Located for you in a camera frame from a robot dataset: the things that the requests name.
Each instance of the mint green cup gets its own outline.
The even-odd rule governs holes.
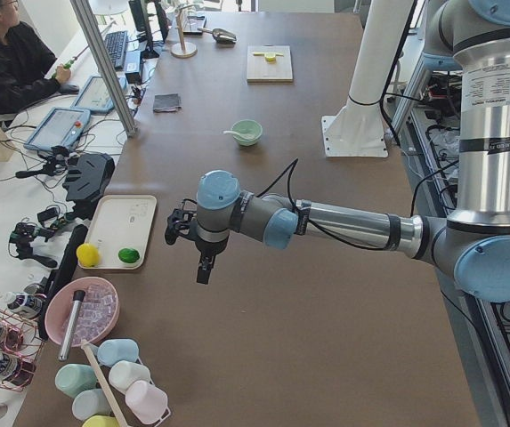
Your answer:
[[[55,386],[71,398],[96,387],[96,374],[88,365],[69,363],[55,376]]]

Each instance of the man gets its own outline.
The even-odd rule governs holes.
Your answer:
[[[18,0],[0,0],[0,114],[16,113],[57,92],[70,79],[62,64],[44,78],[56,58],[32,27],[20,22]]]

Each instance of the tablet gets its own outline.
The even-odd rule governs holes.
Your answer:
[[[122,90],[127,87],[125,77],[119,77],[118,82]],[[107,114],[114,108],[109,90],[100,76],[90,76],[85,86],[73,102],[73,107],[90,109],[93,114]]]
[[[51,151],[51,147],[61,145],[72,151],[90,119],[91,112],[88,109],[55,107],[23,146],[36,151]]]

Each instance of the yellow cup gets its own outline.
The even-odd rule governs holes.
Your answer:
[[[119,427],[113,416],[94,415],[83,423],[83,427]]]

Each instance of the keyboard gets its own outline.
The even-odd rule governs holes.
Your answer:
[[[128,31],[114,31],[104,37],[104,45],[109,51],[109,57],[115,69],[124,67],[126,46],[128,45]]]

